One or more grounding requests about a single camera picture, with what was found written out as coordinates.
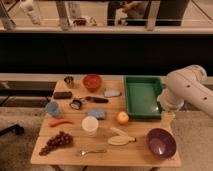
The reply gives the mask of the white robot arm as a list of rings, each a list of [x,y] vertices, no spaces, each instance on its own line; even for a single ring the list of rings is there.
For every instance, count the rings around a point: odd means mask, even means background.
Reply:
[[[165,78],[165,89],[158,101],[165,111],[178,111],[187,101],[213,119],[213,91],[203,85],[205,69],[190,65],[170,72]]]

